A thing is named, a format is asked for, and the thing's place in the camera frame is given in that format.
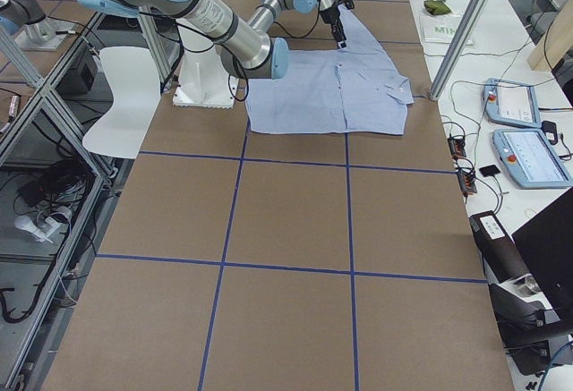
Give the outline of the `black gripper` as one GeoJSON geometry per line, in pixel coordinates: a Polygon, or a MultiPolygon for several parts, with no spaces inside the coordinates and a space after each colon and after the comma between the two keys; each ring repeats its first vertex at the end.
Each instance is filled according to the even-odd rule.
{"type": "Polygon", "coordinates": [[[346,34],[340,20],[338,5],[334,4],[329,8],[320,10],[320,16],[325,24],[331,27],[331,34],[339,49],[346,47],[346,34]]]}

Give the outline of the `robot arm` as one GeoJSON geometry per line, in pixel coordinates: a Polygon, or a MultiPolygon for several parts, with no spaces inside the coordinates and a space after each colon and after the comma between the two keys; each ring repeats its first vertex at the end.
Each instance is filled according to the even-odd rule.
{"type": "Polygon", "coordinates": [[[136,18],[143,6],[174,19],[185,18],[213,43],[221,45],[228,72],[249,79],[280,79],[287,73],[289,49],[282,38],[272,39],[241,19],[222,0],[77,0],[93,11],[136,18]]]}
{"type": "Polygon", "coordinates": [[[353,10],[355,4],[353,0],[261,0],[256,7],[254,14],[247,22],[252,28],[258,31],[267,32],[273,24],[278,25],[290,38],[306,38],[310,35],[318,23],[318,19],[330,26],[332,37],[338,48],[346,47],[346,33],[341,21],[339,7],[344,5],[346,9],[353,10]],[[302,36],[296,36],[288,32],[284,26],[278,22],[278,17],[285,11],[296,11],[298,13],[311,13],[317,10],[316,20],[310,30],[302,36]]]}

